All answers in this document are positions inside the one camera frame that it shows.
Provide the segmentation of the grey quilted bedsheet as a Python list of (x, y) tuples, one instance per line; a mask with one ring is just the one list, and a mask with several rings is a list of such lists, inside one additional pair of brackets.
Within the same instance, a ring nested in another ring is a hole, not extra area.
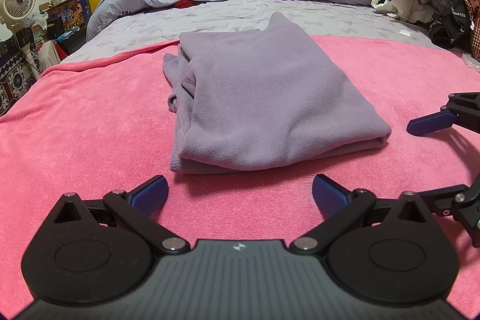
[(313, 1), (229, 0), (121, 17), (67, 56), (64, 62), (109, 58), (176, 40), (182, 32), (264, 29), (275, 12), (282, 13), (310, 35), (373, 38), (434, 47), (425, 28), (379, 14), (372, 7)]

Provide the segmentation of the white electric fan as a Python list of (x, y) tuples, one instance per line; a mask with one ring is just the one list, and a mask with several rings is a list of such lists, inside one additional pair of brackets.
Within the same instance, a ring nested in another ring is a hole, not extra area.
[(36, 0), (1, 0), (1, 23), (15, 25), (32, 12)]

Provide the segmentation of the patterned dark cloth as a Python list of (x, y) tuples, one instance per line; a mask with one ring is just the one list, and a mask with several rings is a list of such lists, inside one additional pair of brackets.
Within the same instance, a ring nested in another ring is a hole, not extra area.
[(14, 37), (1, 42), (0, 115), (5, 115), (39, 78), (41, 67), (35, 54), (32, 61), (33, 65)]

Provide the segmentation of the pink towel blanket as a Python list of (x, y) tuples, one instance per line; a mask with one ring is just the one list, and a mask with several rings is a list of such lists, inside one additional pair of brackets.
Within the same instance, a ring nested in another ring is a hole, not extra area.
[(47, 72), (1, 118), (1, 312), (12, 317), (29, 304), (21, 258), (66, 192), (98, 199), (163, 175), (169, 197), (160, 223), (187, 241), (292, 241), (321, 222), (312, 199), (316, 174), (385, 198), (474, 180), (478, 134), (406, 131), (410, 119), (438, 110), (450, 93), (479, 90), (478, 73), (459, 56), (389, 40), (316, 42), (391, 125), (383, 149), (254, 173), (178, 176), (169, 168), (175, 116), (162, 70), (174, 44)]

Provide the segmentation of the purple garment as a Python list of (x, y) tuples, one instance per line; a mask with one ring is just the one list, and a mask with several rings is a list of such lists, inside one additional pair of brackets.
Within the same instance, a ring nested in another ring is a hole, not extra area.
[(391, 127), (304, 29), (184, 32), (163, 58), (180, 174), (260, 171), (384, 146)]

